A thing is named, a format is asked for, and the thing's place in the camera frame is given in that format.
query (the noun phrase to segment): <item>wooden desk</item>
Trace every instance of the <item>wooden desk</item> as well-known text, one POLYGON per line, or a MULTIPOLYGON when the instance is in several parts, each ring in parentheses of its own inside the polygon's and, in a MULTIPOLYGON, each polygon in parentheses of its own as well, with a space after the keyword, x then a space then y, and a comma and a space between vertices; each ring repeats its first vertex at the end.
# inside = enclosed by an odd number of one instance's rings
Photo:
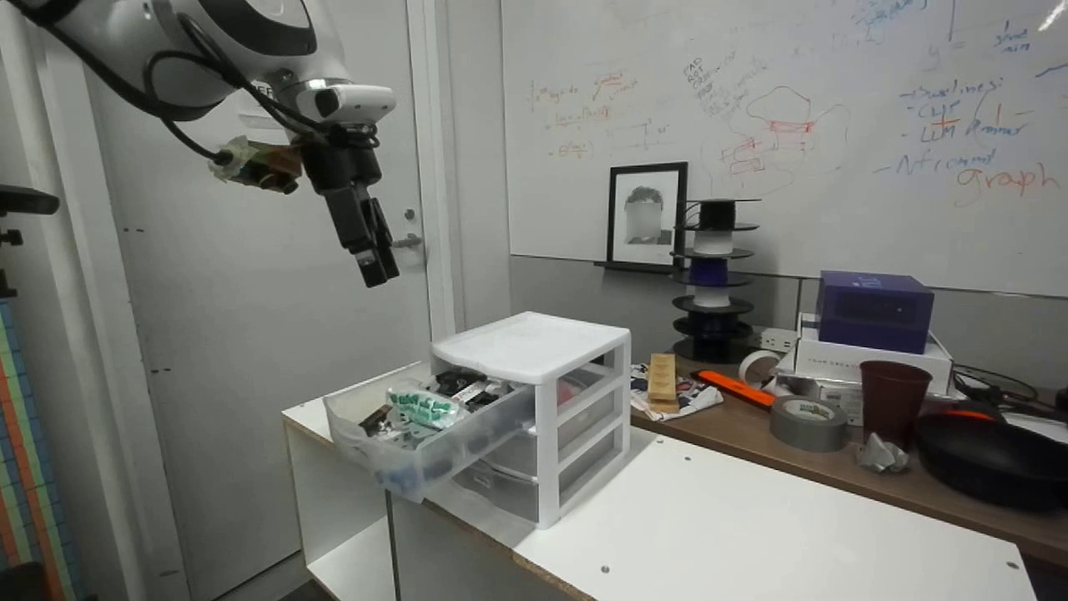
POLYGON ((919 457, 911 457, 907 474, 873 474, 863 472, 854 453, 860 446, 860 433, 852 436, 844 452, 812 453, 781 445, 769 426, 769 411, 757 411, 745 402, 729 397, 716 408, 699 411, 684 421, 646 421, 635 414, 635 424, 644 432, 658 432, 699 446, 710 446, 722 453, 735 453, 754 463, 769 463, 777 472, 791 472, 799 476, 812 476, 852 494, 863 494, 884 504, 899 504, 928 519, 942 519, 970 530, 985 530, 990 539, 1016 542, 1026 559, 1047 560, 1068 567, 1068 514, 1018 514, 975 496, 966 496, 942 481, 933 481, 919 457))

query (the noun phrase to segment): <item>purple box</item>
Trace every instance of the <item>purple box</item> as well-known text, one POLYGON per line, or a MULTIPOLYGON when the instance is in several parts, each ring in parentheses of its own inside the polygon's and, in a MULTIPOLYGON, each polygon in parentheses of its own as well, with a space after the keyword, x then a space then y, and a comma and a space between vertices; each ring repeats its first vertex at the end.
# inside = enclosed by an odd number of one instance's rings
POLYGON ((914 278, 824 272, 819 308, 820 341, 928 349, 933 295, 914 278))

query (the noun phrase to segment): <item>tape roll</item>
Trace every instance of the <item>tape roll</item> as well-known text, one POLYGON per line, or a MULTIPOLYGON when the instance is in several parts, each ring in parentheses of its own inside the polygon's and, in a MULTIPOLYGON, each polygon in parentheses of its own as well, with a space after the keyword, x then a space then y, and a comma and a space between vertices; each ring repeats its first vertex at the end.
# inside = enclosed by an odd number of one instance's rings
POLYGON ((773 366, 781 365, 781 353, 773 349, 754 349, 738 365, 738 376, 745 384, 765 387, 773 376, 773 366))
POLYGON ((772 408, 772 433, 804 452, 839 452, 848 441, 844 408, 812 397, 781 397, 772 408))

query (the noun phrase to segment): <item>plastic drawer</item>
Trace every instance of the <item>plastic drawer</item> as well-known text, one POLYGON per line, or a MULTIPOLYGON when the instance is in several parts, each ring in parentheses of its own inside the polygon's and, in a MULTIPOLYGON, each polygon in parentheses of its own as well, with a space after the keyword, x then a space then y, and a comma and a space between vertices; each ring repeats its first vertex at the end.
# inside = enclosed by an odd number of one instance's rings
MULTIPOLYGON (((561 474, 561 508, 569 508, 583 490, 591 490, 596 474, 614 462, 620 462, 620 445, 616 445, 616 433, 609 433, 561 474)), ((538 476, 482 462, 472 472, 464 472, 458 481, 491 496, 497 508, 521 514, 528 521, 538 521, 538 476)))
MULTIPOLYGON (((605 394, 591 408, 576 411, 570 421, 557 426, 557 453, 569 462, 573 446, 583 445, 586 433, 596 433, 601 424, 612 424, 614 418, 627 418, 630 408, 616 408, 616 394, 605 394)), ((502 445, 493 453, 488 453, 491 463, 530 474, 538 472, 538 426, 524 426, 518 436, 502 445)))
POLYGON ((518 387, 421 445, 374 441, 363 433, 360 421, 385 404, 392 387, 427 384, 435 384, 429 371, 408 365, 324 397, 339 453, 370 467, 387 490, 411 502, 425 502, 435 485, 452 481, 534 421, 534 394, 530 387, 518 387))

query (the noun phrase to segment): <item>door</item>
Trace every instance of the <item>door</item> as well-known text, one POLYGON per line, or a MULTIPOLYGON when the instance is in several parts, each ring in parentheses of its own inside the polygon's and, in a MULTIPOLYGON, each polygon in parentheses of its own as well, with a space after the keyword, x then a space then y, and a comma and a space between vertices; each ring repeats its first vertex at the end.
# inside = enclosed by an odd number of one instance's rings
MULTIPOLYGON (((328 10, 352 76, 397 89, 378 196, 397 236, 421 234, 403 2, 328 10)), ((397 252, 403 278, 366 289, 307 181, 295 196, 219 184, 100 85, 92 111, 186 584, 219 599, 302 552, 279 411, 427 353, 425 253, 397 252)), ((247 96, 186 135, 279 138, 247 96)))

